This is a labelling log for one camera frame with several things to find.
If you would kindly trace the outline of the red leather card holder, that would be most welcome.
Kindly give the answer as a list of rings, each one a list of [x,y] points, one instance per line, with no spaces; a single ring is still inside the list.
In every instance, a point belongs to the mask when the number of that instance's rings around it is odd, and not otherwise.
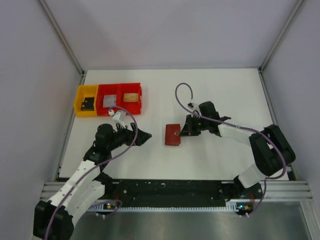
[[[178,123],[170,123],[165,126],[164,144],[166,146],[179,146],[181,144],[181,126]]]

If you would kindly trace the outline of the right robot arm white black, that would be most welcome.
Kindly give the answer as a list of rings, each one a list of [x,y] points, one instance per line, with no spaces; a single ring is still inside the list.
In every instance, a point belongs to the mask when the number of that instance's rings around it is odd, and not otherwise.
[[[271,124],[262,130],[240,126],[228,116],[221,117],[211,101],[196,105],[190,102],[190,114],[180,131],[180,137],[199,136],[208,131],[220,138],[228,138],[251,148],[254,163],[233,179],[232,186],[222,192],[226,199],[242,195],[247,189],[273,176],[295,161],[296,155],[281,129]]]

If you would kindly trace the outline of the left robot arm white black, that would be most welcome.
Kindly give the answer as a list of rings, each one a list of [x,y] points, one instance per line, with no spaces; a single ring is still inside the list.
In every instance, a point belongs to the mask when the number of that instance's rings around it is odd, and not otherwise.
[[[126,145],[141,146],[152,135],[140,130],[134,123],[132,129],[116,124],[101,124],[95,140],[85,153],[74,174],[48,200],[35,206],[33,235],[42,240],[69,240],[79,219],[105,194],[112,178],[103,172],[114,160],[112,151]]]

